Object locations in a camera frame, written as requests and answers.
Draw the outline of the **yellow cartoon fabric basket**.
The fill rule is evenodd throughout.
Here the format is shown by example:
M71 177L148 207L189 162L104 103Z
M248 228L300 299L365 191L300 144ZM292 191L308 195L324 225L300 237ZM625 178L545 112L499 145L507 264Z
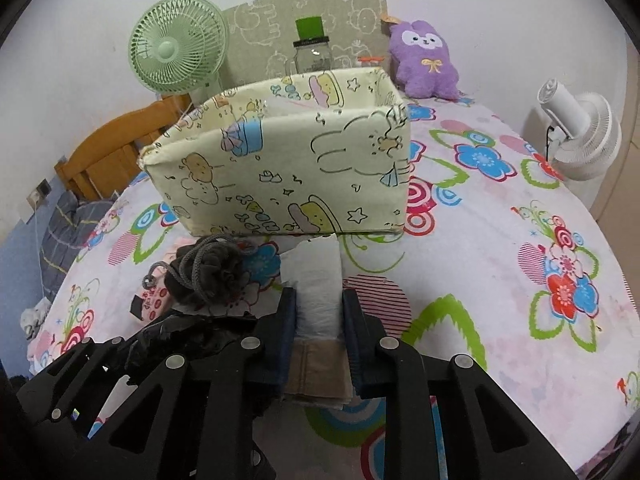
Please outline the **yellow cartoon fabric basket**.
M407 107L390 76L357 67L222 92L139 162L195 236L397 232L409 148Z

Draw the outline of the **grey plaid pillow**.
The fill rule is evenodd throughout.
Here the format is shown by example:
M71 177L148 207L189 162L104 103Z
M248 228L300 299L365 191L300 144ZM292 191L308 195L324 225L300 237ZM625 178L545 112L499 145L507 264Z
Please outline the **grey plaid pillow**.
M40 244L43 295L53 301L70 267L90 235L114 204L112 200L80 200L65 191L56 202Z

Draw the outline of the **white crumpled cloth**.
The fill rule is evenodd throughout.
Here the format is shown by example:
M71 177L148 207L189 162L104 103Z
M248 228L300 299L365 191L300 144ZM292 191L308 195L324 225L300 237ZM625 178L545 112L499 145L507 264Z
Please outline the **white crumpled cloth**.
M50 307L51 301L47 297L43 297L35 307L27 308L21 313L20 326L27 340L32 340L37 336Z

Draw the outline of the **wooden bed headboard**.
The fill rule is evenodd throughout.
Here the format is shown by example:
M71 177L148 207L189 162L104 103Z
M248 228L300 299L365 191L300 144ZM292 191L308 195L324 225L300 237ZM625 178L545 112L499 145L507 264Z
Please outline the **wooden bed headboard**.
M138 157L147 145L178 122L192 104L190 96L162 96L96 129L66 162L54 166L67 191L93 202L121 193L139 173Z

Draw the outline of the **brown cloth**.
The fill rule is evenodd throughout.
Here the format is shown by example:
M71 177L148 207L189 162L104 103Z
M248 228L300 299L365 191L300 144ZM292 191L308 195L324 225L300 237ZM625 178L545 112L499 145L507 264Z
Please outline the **brown cloth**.
M352 402L345 345L339 340L295 339L284 394L322 408L342 408Z

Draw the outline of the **glass mason jar mug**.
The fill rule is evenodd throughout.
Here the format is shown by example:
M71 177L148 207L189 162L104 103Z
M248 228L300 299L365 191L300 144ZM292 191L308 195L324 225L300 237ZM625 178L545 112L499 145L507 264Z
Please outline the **glass mason jar mug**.
M285 65L288 76L313 72L325 72L333 67L333 56L328 36L296 40L293 57Z

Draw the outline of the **purple plush bunny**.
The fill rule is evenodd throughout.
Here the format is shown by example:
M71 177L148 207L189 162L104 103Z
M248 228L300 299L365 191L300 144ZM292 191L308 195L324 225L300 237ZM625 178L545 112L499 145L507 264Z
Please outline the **purple plush bunny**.
M390 32L394 81L406 96L457 101L459 73L439 32L426 21L406 22L389 15L383 15L381 21Z

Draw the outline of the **wall power socket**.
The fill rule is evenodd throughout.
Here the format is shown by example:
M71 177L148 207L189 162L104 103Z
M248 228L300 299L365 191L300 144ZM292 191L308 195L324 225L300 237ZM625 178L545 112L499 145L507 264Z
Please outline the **wall power socket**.
M33 190L27 195L27 203L36 211L51 193L51 185L48 180L43 179Z

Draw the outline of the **white plastic bag roll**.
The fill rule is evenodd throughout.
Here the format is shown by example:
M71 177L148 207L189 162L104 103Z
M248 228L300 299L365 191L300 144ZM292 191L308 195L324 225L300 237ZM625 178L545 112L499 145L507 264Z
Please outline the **white plastic bag roll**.
M343 274L336 235L303 240L284 252L280 274L282 284L296 292L296 337L340 338Z

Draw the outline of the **dark grey knit cloth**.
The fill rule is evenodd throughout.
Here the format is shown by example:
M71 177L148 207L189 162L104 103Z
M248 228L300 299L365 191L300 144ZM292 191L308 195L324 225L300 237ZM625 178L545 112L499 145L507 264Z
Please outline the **dark grey knit cloth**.
M197 311L231 304L245 287L244 264L256 252L257 246L248 238L204 236L179 247L171 262L154 263L142 288L150 290L162 278L169 296L180 306Z

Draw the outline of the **white standing fan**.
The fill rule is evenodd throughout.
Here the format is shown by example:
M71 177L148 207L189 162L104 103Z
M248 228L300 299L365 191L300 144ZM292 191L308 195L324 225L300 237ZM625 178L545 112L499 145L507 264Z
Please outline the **white standing fan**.
M612 107L599 93L573 96L557 79L547 80L537 93L550 119L547 133L551 166L573 181L606 174L622 145L622 129Z

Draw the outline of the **cotton swab container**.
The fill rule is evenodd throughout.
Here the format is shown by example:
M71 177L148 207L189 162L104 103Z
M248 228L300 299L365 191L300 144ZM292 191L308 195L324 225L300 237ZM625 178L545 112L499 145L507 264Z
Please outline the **cotton swab container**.
M361 67L382 67L384 62L384 56L358 56L357 58L357 65Z

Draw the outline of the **green desk fan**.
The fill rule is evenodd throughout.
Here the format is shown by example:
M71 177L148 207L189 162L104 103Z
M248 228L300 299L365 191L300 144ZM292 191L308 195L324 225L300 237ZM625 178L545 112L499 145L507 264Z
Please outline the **green desk fan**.
M160 0L134 25L128 61L145 88L201 103L222 90L229 40L228 22L213 3Z

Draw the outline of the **floral tablecloth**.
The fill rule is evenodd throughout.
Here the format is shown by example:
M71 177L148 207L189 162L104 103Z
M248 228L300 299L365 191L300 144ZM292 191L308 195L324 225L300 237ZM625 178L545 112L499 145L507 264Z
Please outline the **floral tablecloth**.
M639 317L588 209L488 108L408 104L402 232L340 235L344 285L390 336L428 356L467 353L576 467L605 479L639 429ZM152 263L190 242L145 174L90 235L35 341L37 374L74 344L128 337ZM275 405L255 434L278 479L383 479L385 402Z

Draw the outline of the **green plastic cup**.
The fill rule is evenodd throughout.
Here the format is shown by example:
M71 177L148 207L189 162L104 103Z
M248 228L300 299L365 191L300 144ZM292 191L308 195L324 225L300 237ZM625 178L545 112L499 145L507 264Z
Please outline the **green plastic cup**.
M298 18L295 21L295 25L300 41L313 40L326 36L320 16Z

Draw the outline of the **pink tissue pack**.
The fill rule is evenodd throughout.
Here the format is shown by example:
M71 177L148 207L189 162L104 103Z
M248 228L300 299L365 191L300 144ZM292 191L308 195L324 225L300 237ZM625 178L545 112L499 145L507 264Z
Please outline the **pink tissue pack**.
M142 284L131 300L129 312L140 322L153 322L172 304L165 284L166 262L154 263L142 278Z

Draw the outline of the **green cartoon puzzle board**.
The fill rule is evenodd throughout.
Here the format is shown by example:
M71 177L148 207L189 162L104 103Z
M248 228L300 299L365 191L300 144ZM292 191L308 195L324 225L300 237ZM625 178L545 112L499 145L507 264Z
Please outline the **green cartoon puzzle board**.
M220 70L231 88L292 74L312 47L334 68L368 58L388 65L387 0L253 0L224 10L229 47Z

